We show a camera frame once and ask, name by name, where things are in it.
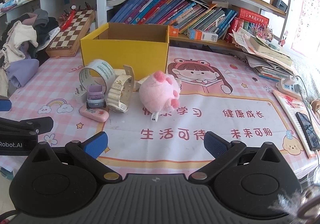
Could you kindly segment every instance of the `chessboard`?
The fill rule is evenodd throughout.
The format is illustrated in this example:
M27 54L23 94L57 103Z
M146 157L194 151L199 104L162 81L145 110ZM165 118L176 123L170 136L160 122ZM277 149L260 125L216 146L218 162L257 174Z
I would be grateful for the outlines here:
M75 56L83 38L95 18L94 10L76 12L70 26L49 43L46 52L50 57Z

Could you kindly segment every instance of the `yellow cardboard box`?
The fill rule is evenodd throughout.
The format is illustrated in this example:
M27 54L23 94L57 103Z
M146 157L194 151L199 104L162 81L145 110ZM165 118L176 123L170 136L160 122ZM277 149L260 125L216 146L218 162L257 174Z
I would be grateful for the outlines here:
M165 73L169 48L169 26L106 23L80 40L84 66L94 59L114 69L129 65L136 80L155 71Z

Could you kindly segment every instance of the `roll of tape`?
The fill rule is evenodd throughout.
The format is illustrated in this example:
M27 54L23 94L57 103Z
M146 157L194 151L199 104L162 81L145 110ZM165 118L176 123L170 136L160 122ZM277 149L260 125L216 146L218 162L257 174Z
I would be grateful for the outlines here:
M89 63L86 67L82 68L82 70L79 73L79 79L81 85L85 89L88 85L101 85L90 74L90 70L96 71L102 77L106 86L104 93L108 93L112 84L116 80L116 73L111 67L111 65L104 60L96 59Z

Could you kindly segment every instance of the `phone screen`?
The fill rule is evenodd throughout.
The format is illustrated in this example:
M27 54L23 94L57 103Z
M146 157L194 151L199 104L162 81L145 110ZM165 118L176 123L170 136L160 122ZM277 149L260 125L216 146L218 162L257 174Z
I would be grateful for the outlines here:
M297 112L296 116L306 136L310 149L311 150L320 149L319 140L316 136L315 130L313 129L313 126L311 125L307 115Z

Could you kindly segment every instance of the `white watch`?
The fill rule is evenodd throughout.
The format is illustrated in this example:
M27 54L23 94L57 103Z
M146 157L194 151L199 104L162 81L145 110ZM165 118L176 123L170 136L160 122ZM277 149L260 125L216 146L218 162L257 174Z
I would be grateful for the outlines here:
M134 87L134 72L131 66L124 65L125 73L118 76L112 84L108 96L107 106L119 113L128 111L130 98Z

